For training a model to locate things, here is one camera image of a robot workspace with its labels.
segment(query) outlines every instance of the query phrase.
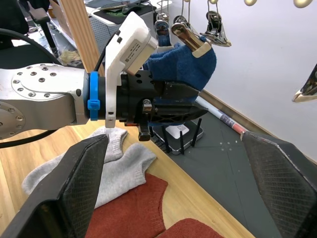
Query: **wooden post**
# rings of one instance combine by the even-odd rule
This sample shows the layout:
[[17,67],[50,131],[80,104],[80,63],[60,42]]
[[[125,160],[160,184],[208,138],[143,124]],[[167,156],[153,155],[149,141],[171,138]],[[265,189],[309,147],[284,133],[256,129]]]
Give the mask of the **wooden post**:
[[[84,1],[59,0],[59,3],[63,9],[85,70],[87,72],[91,72],[94,70],[100,54],[94,32],[89,22]],[[103,65],[100,66],[98,72],[101,76],[105,75]]]

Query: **white wall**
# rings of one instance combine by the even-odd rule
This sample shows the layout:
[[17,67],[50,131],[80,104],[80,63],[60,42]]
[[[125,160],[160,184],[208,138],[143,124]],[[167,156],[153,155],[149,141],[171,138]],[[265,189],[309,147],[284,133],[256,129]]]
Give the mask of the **white wall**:
[[[317,1],[303,9],[292,0],[252,7],[219,0],[218,7],[232,47],[214,46],[217,67],[205,89],[317,161],[317,101],[291,101],[317,63]],[[171,18],[180,12],[181,0],[173,0]],[[206,30],[206,12],[206,0],[192,0],[198,32]]]

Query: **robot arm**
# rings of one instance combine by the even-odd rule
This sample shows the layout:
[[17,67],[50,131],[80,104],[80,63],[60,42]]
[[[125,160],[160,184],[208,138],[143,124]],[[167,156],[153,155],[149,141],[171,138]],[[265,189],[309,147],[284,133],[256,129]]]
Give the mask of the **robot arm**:
[[136,125],[145,141],[148,123],[183,123],[205,114],[187,100],[198,90],[153,81],[149,71],[139,70],[156,46],[144,21],[131,13],[107,46],[106,77],[47,63],[0,69],[0,139],[85,124],[90,118],[105,119],[106,127],[114,127],[115,120]]

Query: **blue cloth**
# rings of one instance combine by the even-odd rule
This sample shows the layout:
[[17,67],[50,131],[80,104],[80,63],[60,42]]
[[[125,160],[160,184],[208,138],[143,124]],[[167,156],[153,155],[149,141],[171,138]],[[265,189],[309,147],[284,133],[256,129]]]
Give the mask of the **blue cloth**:
[[151,55],[144,69],[151,71],[153,80],[184,82],[202,91],[216,68],[216,62],[213,49],[195,58],[186,45],[177,43],[170,51]]

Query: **blue clamp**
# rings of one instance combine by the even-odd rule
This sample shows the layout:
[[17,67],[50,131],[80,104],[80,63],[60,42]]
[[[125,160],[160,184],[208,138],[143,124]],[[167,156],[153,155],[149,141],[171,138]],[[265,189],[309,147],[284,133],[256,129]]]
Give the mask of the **blue clamp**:
[[90,120],[98,120],[100,110],[100,100],[98,100],[98,72],[90,73],[90,99],[88,100],[88,110],[90,110]]

